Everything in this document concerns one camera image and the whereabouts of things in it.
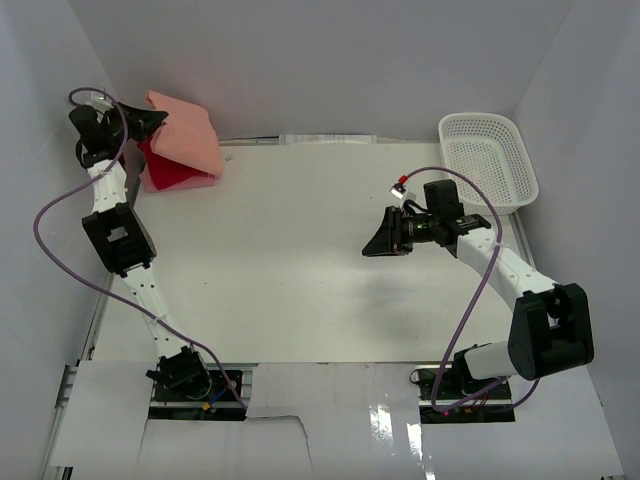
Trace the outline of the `salmon pink t shirt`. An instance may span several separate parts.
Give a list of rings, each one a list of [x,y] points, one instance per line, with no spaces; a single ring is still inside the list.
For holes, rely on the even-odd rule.
[[[193,103],[149,90],[146,102],[169,116],[150,137],[154,153],[220,178],[224,160],[207,110]]]

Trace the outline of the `white perforated plastic basket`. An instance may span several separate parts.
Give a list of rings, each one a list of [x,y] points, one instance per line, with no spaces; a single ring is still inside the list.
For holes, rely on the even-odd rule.
[[[469,178],[496,209],[510,215],[532,204],[539,185],[516,125],[493,113],[453,113],[438,124],[443,165]]]

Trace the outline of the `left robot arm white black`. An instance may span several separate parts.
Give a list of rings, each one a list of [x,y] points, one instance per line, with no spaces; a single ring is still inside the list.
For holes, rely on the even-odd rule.
[[[145,324],[163,362],[195,359],[197,354],[171,330],[169,307],[152,267],[157,252],[128,200],[120,149],[130,139],[149,139],[167,117],[163,111],[122,103],[80,105],[69,114],[80,135],[76,156],[93,181],[93,207],[82,226],[103,265],[123,280],[144,310]]]

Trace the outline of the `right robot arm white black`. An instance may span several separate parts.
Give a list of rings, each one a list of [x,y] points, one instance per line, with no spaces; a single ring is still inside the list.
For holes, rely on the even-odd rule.
[[[590,364],[595,350],[584,289],[554,281],[502,246],[495,226],[478,214],[465,213],[454,181],[427,183],[424,193],[424,210],[410,201],[386,207],[362,254],[405,256],[418,243],[435,243],[482,275],[510,309],[505,341],[454,354],[443,376],[453,390],[472,399],[491,379],[517,375],[533,381]]]

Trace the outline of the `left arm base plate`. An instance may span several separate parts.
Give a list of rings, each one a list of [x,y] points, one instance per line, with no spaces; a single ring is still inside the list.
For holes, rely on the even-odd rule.
[[[151,420],[241,422],[245,408],[242,395],[243,370],[227,370],[227,378],[209,367],[192,347],[184,346],[171,356],[162,356],[146,372],[153,382],[148,417]]]

